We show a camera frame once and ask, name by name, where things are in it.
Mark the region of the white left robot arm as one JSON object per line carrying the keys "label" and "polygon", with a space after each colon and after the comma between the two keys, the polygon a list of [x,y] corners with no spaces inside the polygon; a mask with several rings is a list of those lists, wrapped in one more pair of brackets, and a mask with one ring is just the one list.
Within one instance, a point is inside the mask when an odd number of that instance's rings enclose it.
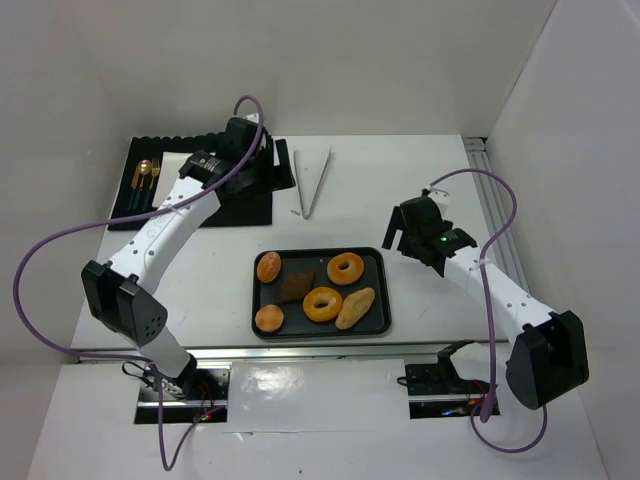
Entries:
{"label": "white left robot arm", "polygon": [[197,151],[181,166],[163,214],[147,220],[107,262],[90,261],[81,273],[91,315],[184,395],[202,389],[207,379],[170,332],[168,311],[154,293],[189,238],[222,206],[294,187],[286,142],[259,135],[257,127],[246,118],[231,118],[213,151]]}

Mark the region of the brown chocolate pastry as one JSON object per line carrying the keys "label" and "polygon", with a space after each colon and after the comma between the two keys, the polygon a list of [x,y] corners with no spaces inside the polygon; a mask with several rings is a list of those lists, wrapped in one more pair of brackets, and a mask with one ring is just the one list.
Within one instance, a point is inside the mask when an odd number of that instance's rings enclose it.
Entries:
{"label": "brown chocolate pastry", "polygon": [[315,277],[316,273],[314,271],[287,274],[280,288],[278,303],[282,305],[303,300],[313,289]]}

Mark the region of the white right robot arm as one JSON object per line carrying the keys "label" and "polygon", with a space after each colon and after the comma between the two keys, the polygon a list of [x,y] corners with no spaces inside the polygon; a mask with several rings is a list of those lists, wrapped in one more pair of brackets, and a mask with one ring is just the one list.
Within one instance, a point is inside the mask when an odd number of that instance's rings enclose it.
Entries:
{"label": "white right robot arm", "polygon": [[493,320],[511,354],[506,383],[525,407],[537,410],[586,383],[589,367],[584,326],[568,310],[557,313],[537,301],[497,266],[481,258],[477,242],[442,217],[448,201],[425,190],[392,210],[382,247],[397,232],[397,250],[457,284],[481,306],[491,302]]}

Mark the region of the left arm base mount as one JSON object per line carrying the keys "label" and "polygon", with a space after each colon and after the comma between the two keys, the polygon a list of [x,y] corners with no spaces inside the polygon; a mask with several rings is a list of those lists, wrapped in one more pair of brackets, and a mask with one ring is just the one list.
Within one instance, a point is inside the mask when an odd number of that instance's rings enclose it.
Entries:
{"label": "left arm base mount", "polygon": [[[159,393],[153,373],[146,365],[131,361],[125,361],[121,371],[139,381],[134,423],[156,425]],[[230,376],[229,366],[199,369],[195,384],[184,389],[163,378],[163,422],[189,424],[198,420],[204,424],[226,423]]]}

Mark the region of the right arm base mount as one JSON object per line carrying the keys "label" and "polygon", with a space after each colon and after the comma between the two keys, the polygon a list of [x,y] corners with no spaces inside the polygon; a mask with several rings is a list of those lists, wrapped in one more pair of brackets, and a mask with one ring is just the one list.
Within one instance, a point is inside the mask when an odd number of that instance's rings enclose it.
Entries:
{"label": "right arm base mount", "polygon": [[407,391],[410,419],[468,417],[483,403],[489,384],[478,377],[462,379],[452,362],[452,356],[469,345],[478,343],[458,341],[441,349],[434,362],[405,365],[396,382]]}

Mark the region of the metal tongs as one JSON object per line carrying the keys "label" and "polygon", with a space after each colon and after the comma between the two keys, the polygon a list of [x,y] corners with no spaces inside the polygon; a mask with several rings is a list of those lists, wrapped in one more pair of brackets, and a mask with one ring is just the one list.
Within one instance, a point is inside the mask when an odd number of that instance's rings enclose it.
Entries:
{"label": "metal tongs", "polygon": [[299,211],[303,220],[309,220],[314,212],[331,156],[331,146],[293,151]]}

